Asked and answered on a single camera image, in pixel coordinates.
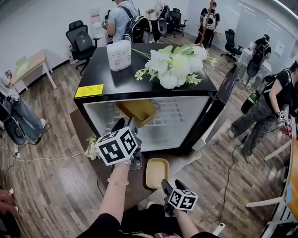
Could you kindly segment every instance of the white table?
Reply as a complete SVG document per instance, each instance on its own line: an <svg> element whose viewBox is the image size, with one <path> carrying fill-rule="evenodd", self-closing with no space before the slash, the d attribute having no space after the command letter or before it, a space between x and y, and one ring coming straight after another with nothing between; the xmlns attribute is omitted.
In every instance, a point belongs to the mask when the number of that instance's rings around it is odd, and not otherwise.
<svg viewBox="0 0 298 238"><path fill-rule="evenodd" d="M243 49L242 54L241 54L241 56L240 56L238 62L241 63L241 64L244 64L244 65L246 66L246 65L248 64L248 61L247 61L247 62L242 62L243 57L244 57L244 55L251 56L252 53L253 53L253 51L250 50L249 48L245 48L245 49ZM272 74L271 64L269 64L268 61L265 60L264 63L263 63L263 66L264 66L263 69L265 69L265 71L266 71L268 74L266 74L266 75L261 75L262 78L265 77L265 76L267 76L267 75Z"/></svg>

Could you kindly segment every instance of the white flowers on floor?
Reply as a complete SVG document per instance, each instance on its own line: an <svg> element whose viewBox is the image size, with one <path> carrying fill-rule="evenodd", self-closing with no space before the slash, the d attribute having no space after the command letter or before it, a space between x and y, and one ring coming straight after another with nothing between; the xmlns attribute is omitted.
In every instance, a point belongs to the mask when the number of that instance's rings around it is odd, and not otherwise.
<svg viewBox="0 0 298 238"><path fill-rule="evenodd" d="M95 135L91 136L87 139L89 141L89 145L87 150L85 151L85 155L90 158L91 160L99 159L99 153L95 147L97 138Z"/></svg>
<svg viewBox="0 0 298 238"><path fill-rule="evenodd" d="M203 61L206 60L211 65L217 63L217 60L209 57L208 52L200 46L178 46L174 51L173 46L167 46L158 51L151 50L150 54L132 50L149 59L145 68L136 72L136 80L142 80L143 75L148 74L151 76L150 81L157 77L160 84L167 89L180 87L185 83L201 83L203 79L197 79L195 73L203 69Z"/></svg>

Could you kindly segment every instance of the cap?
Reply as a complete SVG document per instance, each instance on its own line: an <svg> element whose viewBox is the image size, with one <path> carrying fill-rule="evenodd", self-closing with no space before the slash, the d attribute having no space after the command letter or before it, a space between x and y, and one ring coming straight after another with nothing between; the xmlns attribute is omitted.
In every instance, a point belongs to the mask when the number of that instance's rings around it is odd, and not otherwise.
<svg viewBox="0 0 298 238"><path fill-rule="evenodd" d="M265 38L266 40L270 40L270 37L269 37L269 35L267 35L267 34L264 35L264 38Z"/></svg>

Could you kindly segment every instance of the hand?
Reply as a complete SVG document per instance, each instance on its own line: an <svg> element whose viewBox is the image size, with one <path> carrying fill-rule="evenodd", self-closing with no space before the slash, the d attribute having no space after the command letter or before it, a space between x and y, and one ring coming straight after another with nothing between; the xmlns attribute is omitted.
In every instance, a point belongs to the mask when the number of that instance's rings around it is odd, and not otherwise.
<svg viewBox="0 0 298 238"><path fill-rule="evenodd" d="M280 116L277 119L277 125L278 125L278 129L280 131L285 131L286 130L285 121L284 121L284 119L280 118Z"/></svg>

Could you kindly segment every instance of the white container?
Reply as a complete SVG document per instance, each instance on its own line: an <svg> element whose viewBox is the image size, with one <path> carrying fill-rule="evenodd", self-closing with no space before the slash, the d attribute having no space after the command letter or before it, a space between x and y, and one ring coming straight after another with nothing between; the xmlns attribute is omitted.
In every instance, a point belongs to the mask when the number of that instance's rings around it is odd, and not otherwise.
<svg viewBox="0 0 298 238"><path fill-rule="evenodd" d="M107 45L108 62L112 71L119 71L131 65L131 45L128 40L121 40Z"/></svg>

